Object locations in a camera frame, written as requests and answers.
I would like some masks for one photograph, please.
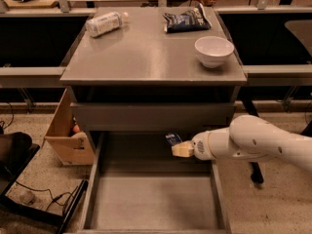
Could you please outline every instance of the bowl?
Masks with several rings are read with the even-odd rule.
[[[234,52],[234,45],[225,38],[205,36],[195,42],[196,58],[206,67],[223,65]]]

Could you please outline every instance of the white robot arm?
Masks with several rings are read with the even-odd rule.
[[[312,173],[312,138],[281,130],[252,115],[235,118],[228,128],[202,132],[172,146],[175,156],[201,160],[231,158],[249,162],[273,157]]]

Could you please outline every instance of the floor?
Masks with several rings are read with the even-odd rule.
[[[256,103],[259,116],[276,126],[301,133],[312,119],[309,101],[295,103],[291,112],[285,112],[280,103],[268,106]],[[90,166],[64,166],[44,135],[53,118],[54,105],[38,106],[28,113],[23,108],[15,108],[14,121],[5,133],[25,132],[41,149],[20,175],[18,181],[35,189],[51,189],[57,196],[75,189],[81,179],[88,179]],[[244,106],[237,105],[235,117],[246,114]],[[0,107],[0,120],[7,126],[12,119],[8,106]],[[312,224],[312,175],[277,159],[260,163],[264,183],[259,187],[250,180],[252,169],[249,163],[219,160],[218,168],[224,195],[224,202],[232,233],[311,233]],[[15,184],[8,196],[19,202],[24,188]],[[48,192],[34,192],[36,201],[33,207],[43,210],[51,203]],[[66,232],[76,233],[79,229],[83,199],[78,205]],[[61,206],[52,204],[52,213],[60,214]],[[45,223],[30,220],[14,214],[0,212],[0,228],[10,234],[48,234],[55,228]]]

